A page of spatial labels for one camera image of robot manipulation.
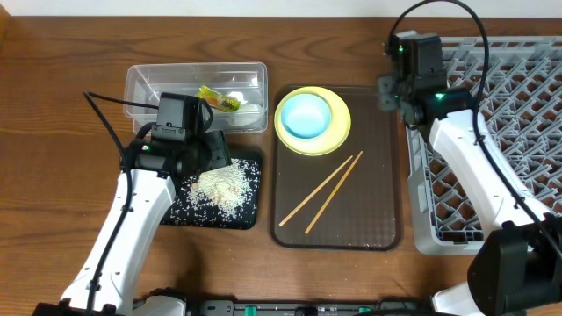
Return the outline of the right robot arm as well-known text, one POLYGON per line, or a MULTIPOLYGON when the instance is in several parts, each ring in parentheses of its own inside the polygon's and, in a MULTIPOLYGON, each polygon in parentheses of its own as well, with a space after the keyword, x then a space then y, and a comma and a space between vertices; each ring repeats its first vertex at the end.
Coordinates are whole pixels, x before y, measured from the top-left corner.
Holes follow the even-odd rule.
POLYGON ((435 312, 507 315, 561 300, 561 218, 524 188, 486 130, 480 95, 449 87, 433 33, 389 37, 393 71, 379 78, 380 106, 439 153, 469 198, 484 244, 465 282, 439 291, 435 312))

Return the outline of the white napkin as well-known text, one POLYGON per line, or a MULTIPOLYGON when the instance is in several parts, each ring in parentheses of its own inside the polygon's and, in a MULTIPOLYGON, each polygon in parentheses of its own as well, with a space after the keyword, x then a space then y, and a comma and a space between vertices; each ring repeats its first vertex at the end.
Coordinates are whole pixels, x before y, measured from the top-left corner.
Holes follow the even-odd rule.
POLYGON ((253 132, 266 128, 267 106, 262 75, 232 83, 227 96, 240 102, 239 109, 227 115, 227 123, 231 128, 253 132))

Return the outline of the green snack wrapper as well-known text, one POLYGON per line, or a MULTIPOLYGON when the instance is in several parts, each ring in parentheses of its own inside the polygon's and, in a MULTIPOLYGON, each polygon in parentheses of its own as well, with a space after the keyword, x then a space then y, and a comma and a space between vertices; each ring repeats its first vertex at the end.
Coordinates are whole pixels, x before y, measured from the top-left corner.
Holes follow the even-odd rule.
POLYGON ((204 99, 211 107, 223 112, 238 111, 241 104, 238 100, 205 85, 198 89, 197 97, 204 99))

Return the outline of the light blue bowl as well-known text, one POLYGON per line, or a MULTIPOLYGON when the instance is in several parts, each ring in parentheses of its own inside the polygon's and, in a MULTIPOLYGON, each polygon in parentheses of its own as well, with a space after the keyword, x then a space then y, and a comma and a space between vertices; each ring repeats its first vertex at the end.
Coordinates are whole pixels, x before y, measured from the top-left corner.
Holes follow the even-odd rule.
POLYGON ((290 97, 281 109, 281 124, 291 135, 309 140, 323 134, 330 126, 332 113, 328 102, 314 94, 290 97))

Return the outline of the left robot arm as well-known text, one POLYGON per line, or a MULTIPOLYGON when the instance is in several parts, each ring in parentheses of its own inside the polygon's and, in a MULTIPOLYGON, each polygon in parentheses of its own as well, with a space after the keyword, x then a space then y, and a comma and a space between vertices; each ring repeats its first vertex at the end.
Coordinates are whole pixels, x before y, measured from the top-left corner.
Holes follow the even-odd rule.
POLYGON ((134 296, 163 215, 186 177, 231 165, 225 135, 213 131, 211 106, 199 97, 164 92, 157 118, 129 146, 109 134, 119 151, 120 174, 104 225, 82 269, 56 304, 39 303, 36 315, 185 315, 185 296, 170 288, 134 296))

